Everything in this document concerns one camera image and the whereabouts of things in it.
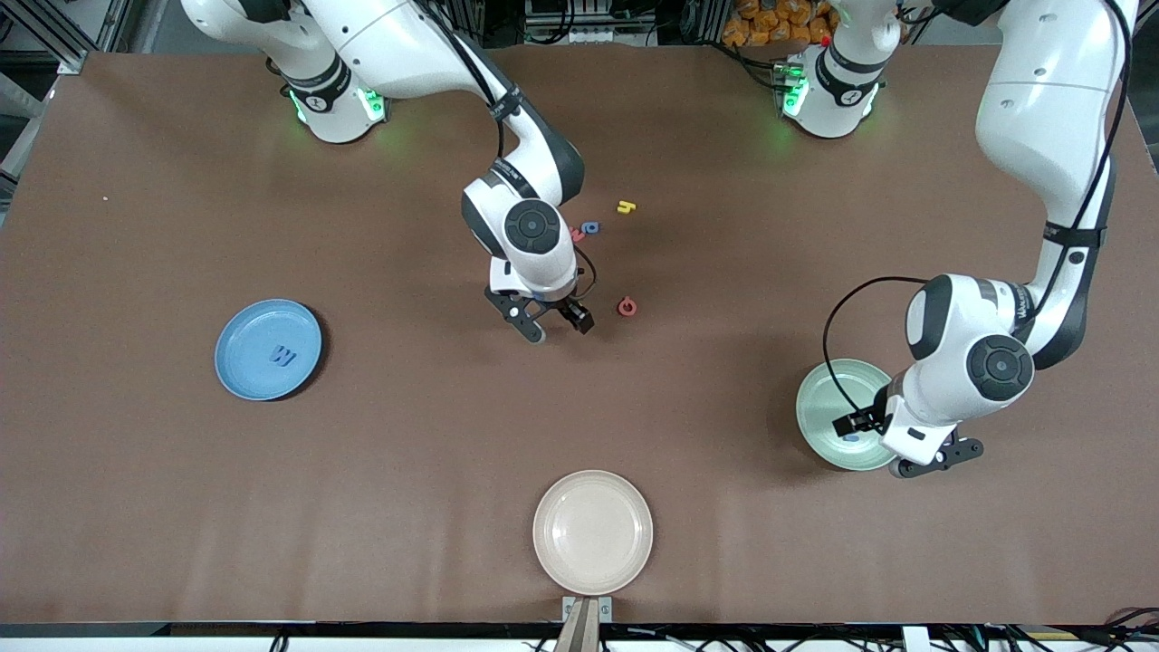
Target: plate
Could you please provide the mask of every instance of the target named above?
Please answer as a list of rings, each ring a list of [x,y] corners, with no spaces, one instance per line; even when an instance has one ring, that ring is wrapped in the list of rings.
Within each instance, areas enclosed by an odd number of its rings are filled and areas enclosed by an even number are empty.
[[[860,360],[834,360],[833,373],[859,406],[869,408],[877,390],[889,384],[889,375]],[[797,393],[797,426],[809,446],[826,462],[850,471],[873,471],[889,464],[896,455],[881,446],[874,432],[837,437],[833,419],[853,412],[829,371],[818,365],[801,383]]]
[[[544,495],[532,541],[556,584],[578,595],[607,595],[648,563],[651,512],[636,488],[615,474],[578,471]]]
[[[305,383],[321,356],[322,329],[309,308],[290,299],[267,299],[226,323],[213,367],[234,396],[272,401]]]

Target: green plate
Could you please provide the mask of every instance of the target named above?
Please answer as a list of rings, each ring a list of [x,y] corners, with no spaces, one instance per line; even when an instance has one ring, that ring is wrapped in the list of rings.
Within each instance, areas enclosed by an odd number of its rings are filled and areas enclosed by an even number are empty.
[[[850,398],[862,408],[869,408],[877,390],[889,383],[884,372],[860,360],[834,360],[833,373]],[[837,391],[824,365],[804,378],[797,393],[797,426],[817,455],[850,471],[873,471],[892,462],[897,456],[881,446],[877,433],[853,433],[844,439],[837,437],[833,419],[851,412],[853,410]]]

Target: robotic arm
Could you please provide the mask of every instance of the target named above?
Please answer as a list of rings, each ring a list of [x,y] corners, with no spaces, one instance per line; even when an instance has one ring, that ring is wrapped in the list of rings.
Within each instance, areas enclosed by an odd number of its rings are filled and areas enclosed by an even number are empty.
[[[998,21],[1003,47],[976,133],[996,166],[1042,198],[1047,224],[1029,284],[947,273],[910,301],[905,332],[916,362],[879,393],[868,415],[851,417],[859,430],[882,433],[882,446],[902,459],[894,472],[903,477],[948,468],[945,447],[958,445],[958,424],[1011,405],[1036,371],[1062,362],[1083,343],[1114,191],[1103,124],[1138,2],[934,5],[974,24],[1005,5]],[[797,87],[795,105],[788,104],[790,93],[785,107],[804,129],[826,137],[848,133],[869,112],[898,34],[890,0],[833,6],[843,21],[832,44],[806,52],[804,76],[812,79]]]
[[[491,256],[484,293],[533,344],[544,342],[537,318],[548,309],[581,334],[591,329],[592,316],[575,292],[575,247],[557,208],[580,192],[583,159],[481,49],[446,25],[436,6],[425,0],[182,3],[209,36],[264,51],[290,86],[299,116],[323,140],[365,133],[377,122],[367,103],[374,95],[467,90],[482,97],[491,117],[519,139],[462,195],[462,218]],[[533,302],[541,306],[535,314],[529,312]]]

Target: white robotic arm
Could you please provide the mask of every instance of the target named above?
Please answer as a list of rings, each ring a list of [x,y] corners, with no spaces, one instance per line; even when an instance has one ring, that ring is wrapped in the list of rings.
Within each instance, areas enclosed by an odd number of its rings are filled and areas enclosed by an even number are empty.
[[[1045,204],[1038,269],[1026,285],[936,276],[910,301],[905,331],[916,362],[879,393],[868,416],[853,416],[862,418],[862,430],[877,428],[882,446],[901,456],[895,475],[948,468],[945,447],[957,446],[958,424],[1011,405],[1036,371],[1062,362],[1081,344],[1114,190],[1103,124],[1136,10],[1137,0],[1011,0],[1003,10],[1003,49],[976,132],[990,160]],[[891,13],[881,20],[896,20]],[[804,107],[801,113],[824,116],[826,94],[810,91],[806,102],[822,109]],[[855,107],[845,116],[861,117]]]
[[[486,295],[534,344],[544,342],[537,318],[548,309],[559,309],[582,334],[591,329],[591,314],[575,292],[575,247],[557,210],[580,192],[583,159],[481,49],[447,27],[437,6],[427,0],[182,2],[210,36],[262,49],[290,85],[304,120],[325,140],[349,140],[373,125],[365,110],[355,110],[365,108],[367,90],[389,98],[445,90],[482,97],[491,117],[519,139],[462,195],[462,217],[491,255]],[[299,65],[302,59],[308,65]],[[343,124],[343,138],[328,137],[337,131],[331,122]],[[500,133],[502,147],[502,127]],[[541,306],[535,314],[529,310],[532,303]]]

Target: brown table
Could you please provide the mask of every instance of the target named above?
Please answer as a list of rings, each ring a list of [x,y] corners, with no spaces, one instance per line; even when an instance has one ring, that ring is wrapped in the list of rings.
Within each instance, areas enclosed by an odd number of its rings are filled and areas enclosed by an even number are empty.
[[[566,217],[603,221],[596,329],[553,317],[544,347],[483,300],[458,214],[495,146],[476,98],[399,102],[328,146],[258,58],[93,56],[0,229],[0,620],[554,617],[532,514],[586,468],[655,517],[618,620],[1101,622],[1156,603],[1159,182],[1131,118],[1087,343],[964,427],[981,461],[841,472],[797,432],[846,290],[1033,274],[1044,211],[974,139],[994,56],[903,49],[876,113],[819,141],[707,49],[496,53],[585,156]],[[855,299],[834,353],[903,369],[911,291]],[[238,401],[213,344],[279,295],[325,318],[328,362],[296,398]]]

